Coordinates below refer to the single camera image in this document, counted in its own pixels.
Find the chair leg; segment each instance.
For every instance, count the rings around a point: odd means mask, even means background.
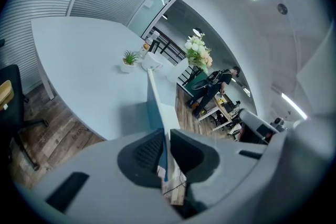
[[[25,121],[23,124],[24,127],[30,127],[37,124],[43,124],[44,128],[47,128],[49,126],[48,122],[45,121],[44,119]]]
[[[25,147],[23,146],[23,143],[19,137],[19,135],[16,133],[13,135],[15,143],[18,145],[19,149],[21,150],[21,152],[23,153],[23,155],[25,155],[27,161],[29,162],[29,164],[32,166],[32,168],[37,171],[40,166],[37,163],[34,163],[33,160],[30,158],[30,156],[28,155]]]
[[[26,97],[24,94],[23,94],[23,100],[25,101],[25,103],[28,103],[28,102],[29,102],[29,98]]]

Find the black railing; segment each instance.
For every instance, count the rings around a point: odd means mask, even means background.
[[[166,54],[169,57],[169,61],[176,65],[179,62],[181,62],[185,57],[185,52],[174,42],[172,41],[168,36],[166,36],[163,32],[161,32],[156,27],[153,27],[153,29],[150,31],[148,36],[151,36],[154,31],[157,31],[160,33],[160,36],[157,38],[157,41],[160,42],[158,44],[158,47],[155,51],[158,49],[160,54]],[[198,76],[202,70],[198,67],[191,68],[190,66],[185,70],[187,75],[185,73],[182,73],[182,75],[179,77],[179,79],[183,82],[183,86],[188,84],[190,81],[192,81],[196,76]]]

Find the person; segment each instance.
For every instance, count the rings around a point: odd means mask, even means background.
[[[200,89],[199,92],[186,102],[189,108],[201,97],[202,100],[198,107],[193,111],[193,116],[198,119],[199,113],[204,109],[204,107],[209,103],[209,101],[217,94],[219,91],[221,95],[224,94],[225,87],[230,84],[233,76],[238,77],[240,73],[239,67],[232,67],[231,69],[225,69],[213,72],[208,78],[208,84],[204,88]]]
[[[235,107],[229,113],[229,115],[231,116],[231,118],[234,118],[237,115],[237,113],[239,111],[239,105],[240,105],[240,101],[237,101]]]

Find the desk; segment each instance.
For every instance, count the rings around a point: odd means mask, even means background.
[[[122,73],[125,50],[138,52],[144,41],[125,26],[84,17],[44,17],[31,21],[39,71],[50,98],[48,81],[72,113],[105,140],[150,133],[147,71]],[[175,107],[176,83],[165,76],[166,60],[154,74],[161,103]]]
[[[209,117],[211,114],[215,113],[216,111],[220,110],[221,113],[224,115],[224,117],[227,119],[227,122],[225,122],[225,123],[221,124],[220,126],[217,126],[216,128],[212,129],[213,131],[216,131],[216,130],[224,127],[225,125],[229,124],[230,122],[232,122],[232,118],[229,115],[229,113],[227,113],[226,109],[216,99],[216,97],[214,97],[213,100],[215,101],[216,107],[209,110],[204,116],[201,116],[198,120],[201,121],[201,120],[205,119],[206,117]]]

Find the glass wall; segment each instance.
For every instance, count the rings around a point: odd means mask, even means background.
[[[128,28],[138,36],[142,36],[149,24],[170,1],[171,0],[146,0],[131,20]]]

